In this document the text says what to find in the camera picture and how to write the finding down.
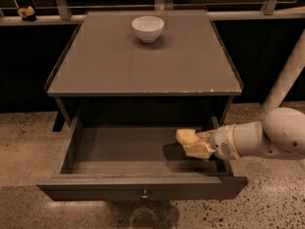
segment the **drawer knob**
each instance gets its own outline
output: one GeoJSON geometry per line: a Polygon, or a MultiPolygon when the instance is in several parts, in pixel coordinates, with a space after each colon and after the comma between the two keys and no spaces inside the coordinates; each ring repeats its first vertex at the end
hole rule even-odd
{"type": "Polygon", "coordinates": [[[147,195],[146,189],[143,190],[143,195],[141,196],[142,200],[150,200],[150,197],[147,195]]]}

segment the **white robotic arm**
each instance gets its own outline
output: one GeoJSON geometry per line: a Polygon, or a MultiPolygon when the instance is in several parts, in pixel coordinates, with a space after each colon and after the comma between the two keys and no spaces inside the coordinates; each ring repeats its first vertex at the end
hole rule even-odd
{"type": "Polygon", "coordinates": [[[178,130],[176,139],[187,156],[209,158],[214,154],[221,159],[243,156],[302,159],[305,156],[305,114],[278,108],[269,112],[263,121],[222,126],[199,134],[178,130]]]}

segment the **speckled floor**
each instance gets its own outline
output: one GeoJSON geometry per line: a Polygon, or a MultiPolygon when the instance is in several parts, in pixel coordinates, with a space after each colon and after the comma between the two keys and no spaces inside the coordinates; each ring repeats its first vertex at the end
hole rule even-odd
{"type": "MultiPolygon", "coordinates": [[[[284,103],[305,113],[304,102],[284,103]]],[[[256,121],[260,105],[234,104],[226,124],[256,121]]],[[[233,200],[53,202],[36,186],[52,175],[68,135],[56,113],[0,114],[0,228],[305,228],[305,162],[231,162],[248,186],[233,200]]]]}

